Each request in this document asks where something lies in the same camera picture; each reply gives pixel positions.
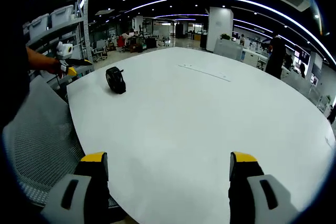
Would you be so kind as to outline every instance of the person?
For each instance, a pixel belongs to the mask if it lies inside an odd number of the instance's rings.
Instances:
[[[330,124],[332,124],[335,121],[336,118],[336,105],[332,108],[330,115],[327,117]]]
[[[244,44],[245,44],[245,36],[244,36],[244,34],[241,35],[239,44],[241,44],[242,46],[244,46]]]
[[[300,72],[301,72],[301,76],[302,76],[303,78],[306,77],[306,75],[305,75],[305,70],[306,70],[305,64],[301,63],[301,65],[300,65]]]
[[[285,68],[287,68],[288,70],[290,70],[290,67],[293,64],[293,59],[292,59],[292,55],[286,54],[285,55],[285,64],[283,65]]]
[[[126,45],[127,42],[128,42],[128,39],[134,36],[134,30],[131,28],[130,32],[127,31],[127,32],[123,33],[121,36],[124,38],[125,45]]]
[[[282,39],[278,36],[274,37],[268,46],[268,51],[271,52],[271,55],[268,59],[265,72],[280,79],[281,67],[286,55],[286,48]]]

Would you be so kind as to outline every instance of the mesh chair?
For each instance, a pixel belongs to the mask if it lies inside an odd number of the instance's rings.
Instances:
[[[314,105],[317,105],[320,100],[320,93],[318,92],[317,88],[312,86],[310,88],[308,99],[311,101]]]
[[[100,59],[105,60],[107,55],[104,56],[103,54],[107,54],[106,50],[106,42],[105,40],[98,40],[96,42],[96,48],[92,50],[94,61],[97,62]]]
[[[322,96],[318,102],[318,104],[316,105],[316,107],[322,112],[324,113],[326,106],[329,103],[329,99],[326,96]]]
[[[18,183],[27,198],[43,207],[48,193],[84,157],[68,104],[41,76],[14,120],[4,129],[4,145]],[[109,208],[120,208],[113,198]]]

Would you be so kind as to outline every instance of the monitor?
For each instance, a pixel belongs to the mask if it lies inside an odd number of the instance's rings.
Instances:
[[[308,65],[310,58],[310,51],[304,50],[299,46],[295,46],[294,55],[298,57],[304,64]]]
[[[232,32],[232,37],[238,39],[239,38],[239,33],[236,31]]]

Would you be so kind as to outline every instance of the plastic bin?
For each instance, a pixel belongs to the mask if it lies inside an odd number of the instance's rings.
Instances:
[[[51,23],[53,27],[59,26],[64,22],[70,21],[70,16],[74,11],[73,5],[64,6],[51,13]]]
[[[41,33],[45,32],[48,27],[48,18],[49,14],[45,14],[35,18],[29,25],[29,36],[30,39],[35,38],[36,36],[40,35]]]

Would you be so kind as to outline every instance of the white round table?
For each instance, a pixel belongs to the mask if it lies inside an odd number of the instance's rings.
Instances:
[[[112,66],[124,69],[124,94],[107,84]],[[68,97],[83,150],[108,153],[110,193],[139,223],[229,223],[232,151],[256,157],[299,211],[332,162],[332,128],[309,100],[203,51],[175,47],[116,62],[70,84]]]

